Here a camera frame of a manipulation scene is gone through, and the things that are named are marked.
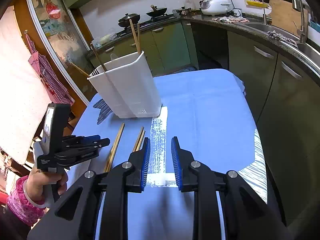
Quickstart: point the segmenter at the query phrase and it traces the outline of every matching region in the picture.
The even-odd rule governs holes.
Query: chopstick container
[[[119,57],[98,66],[99,74],[88,80],[112,111],[120,118],[156,117],[161,99],[144,52]]]

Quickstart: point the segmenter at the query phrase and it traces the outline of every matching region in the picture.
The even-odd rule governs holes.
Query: stainless steel sink
[[[320,53],[316,51],[313,47],[309,44],[305,43],[297,43],[299,50],[310,58],[314,63],[320,66]]]
[[[276,31],[276,33],[281,33],[283,36],[293,39],[294,41],[299,41],[300,38],[294,36],[293,34],[286,32],[285,30],[272,26],[272,25],[264,25],[263,23],[253,23],[253,22],[246,22],[246,23],[237,23],[239,25],[245,25],[248,28],[252,28],[255,30],[262,31],[263,33],[268,33],[272,31]]]

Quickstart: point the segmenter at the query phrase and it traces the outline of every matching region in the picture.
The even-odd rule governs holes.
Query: dish towel
[[[212,18],[212,20],[220,21],[220,22],[228,22],[228,23],[249,22],[247,18],[243,18],[242,16],[217,17],[217,18]]]
[[[56,104],[73,105],[75,100],[69,95],[68,89],[59,81],[47,58],[39,54],[28,34],[26,34],[26,38],[31,50],[31,57],[28,62],[39,75],[50,100]]]
[[[272,31],[272,32],[268,32],[268,35],[276,39],[277,41],[283,41],[283,42],[289,43],[295,48],[298,48],[297,43],[293,39],[287,38],[286,36],[283,36],[281,33],[276,33],[276,31]]]

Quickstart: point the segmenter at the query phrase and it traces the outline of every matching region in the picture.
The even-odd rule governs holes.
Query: cabinet handle
[[[159,32],[159,31],[162,31],[164,28],[163,27],[161,27],[161,28],[158,28],[158,29],[155,29],[155,30],[152,30],[154,33],[155,32]]]
[[[268,58],[271,58],[271,59],[274,58],[273,55],[271,55],[271,54],[269,54],[269,53],[266,53],[266,52],[264,52],[264,51],[261,50],[261,49],[258,49],[256,46],[253,46],[253,47],[254,47],[254,50],[255,50],[256,52],[258,52],[259,54],[261,54],[262,56],[268,57]]]
[[[290,75],[292,75],[296,79],[302,79],[302,76],[300,76],[298,73],[293,71],[291,68],[289,68],[283,61],[281,62],[281,65],[285,71],[287,71]]]
[[[113,47],[111,47],[111,48],[109,48],[109,49],[106,49],[104,52],[108,52],[108,51],[110,51],[110,50],[113,50],[115,48],[115,46],[113,46]]]

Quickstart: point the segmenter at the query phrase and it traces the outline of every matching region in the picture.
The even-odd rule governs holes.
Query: wok
[[[157,8],[154,5],[150,5],[150,7],[152,8],[152,11],[147,12],[147,15],[149,15],[150,17],[158,17],[164,15],[167,11],[167,8]]]
[[[140,14],[136,14],[136,13],[127,14],[126,13],[125,16],[119,20],[118,25],[123,28],[129,27],[130,26],[129,19],[132,20],[133,24],[136,24],[140,20]]]

